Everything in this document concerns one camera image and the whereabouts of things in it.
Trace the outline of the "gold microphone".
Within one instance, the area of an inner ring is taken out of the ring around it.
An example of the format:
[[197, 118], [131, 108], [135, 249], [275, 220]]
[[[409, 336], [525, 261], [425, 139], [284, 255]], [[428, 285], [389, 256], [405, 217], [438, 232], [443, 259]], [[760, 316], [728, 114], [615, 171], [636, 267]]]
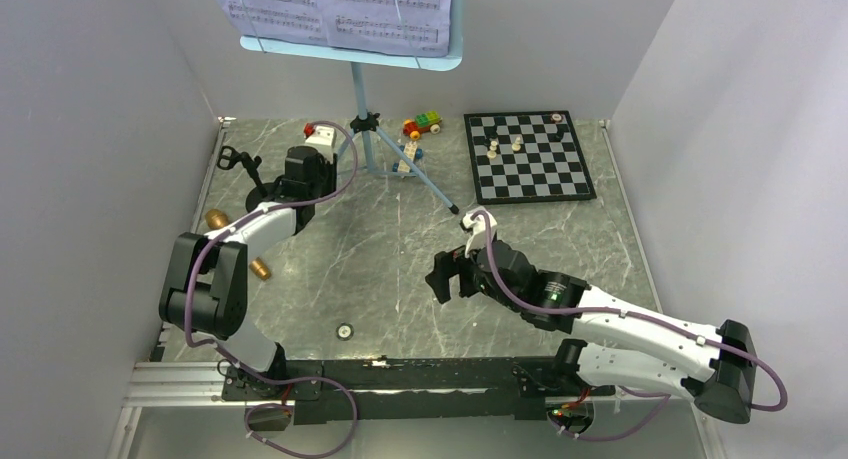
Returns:
[[[204, 214], [204, 219], [207, 226], [211, 230], [223, 229], [231, 224], [231, 220], [226, 213], [219, 209], [210, 209]], [[261, 257], [252, 260], [249, 265], [252, 273], [261, 281], [267, 281], [272, 277], [272, 271]]]

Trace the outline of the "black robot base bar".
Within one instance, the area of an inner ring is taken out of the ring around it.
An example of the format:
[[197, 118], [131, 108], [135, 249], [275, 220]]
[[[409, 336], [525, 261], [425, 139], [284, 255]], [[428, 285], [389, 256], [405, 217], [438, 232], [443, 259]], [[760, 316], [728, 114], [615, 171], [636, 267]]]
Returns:
[[508, 416], [543, 420], [550, 408], [613, 395], [586, 386], [552, 357], [290, 360], [297, 384], [263, 383], [220, 361], [226, 402], [288, 401], [296, 425], [361, 420]]

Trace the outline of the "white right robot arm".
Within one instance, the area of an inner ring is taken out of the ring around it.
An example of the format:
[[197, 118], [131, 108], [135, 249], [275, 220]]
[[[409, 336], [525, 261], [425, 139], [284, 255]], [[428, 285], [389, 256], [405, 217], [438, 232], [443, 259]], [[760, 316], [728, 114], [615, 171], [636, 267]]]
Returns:
[[493, 250], [493, 264], [484, 249], [439, 252], [425, 281], [440, 303], [450, 300], [456, 278], [460, 296], [485, 295], [538, 329], [566, 333], [551, 369], [560, 392], [623, 386], [690, 400], [724, 422], [749, 423], [755, 366], [728, 350], [753, 353], [746, 325], [670, 318], [577, 277], [538, 269], [503, 241]]

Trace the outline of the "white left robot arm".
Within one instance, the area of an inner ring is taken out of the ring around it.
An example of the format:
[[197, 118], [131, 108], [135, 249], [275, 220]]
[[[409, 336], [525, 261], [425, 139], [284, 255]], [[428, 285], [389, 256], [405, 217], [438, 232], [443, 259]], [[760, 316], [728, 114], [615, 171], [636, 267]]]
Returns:
[[264, 399], [279, 396], [289, 374], [284, 348], [246, 318], [249, 265], [271, 246], [300, 233], [319, 199], [337, 192], [337, 156], [312, 146], [288, 149], [283, 173], [261, 180], [262, 160], [231, 146], [218, 168], [241, 164], [254, 182], [246, 215], [207, 234], [175, 240], [158, 305], [160, 318], [199, 344], [210, 344], [248, 373], [248, 386]]

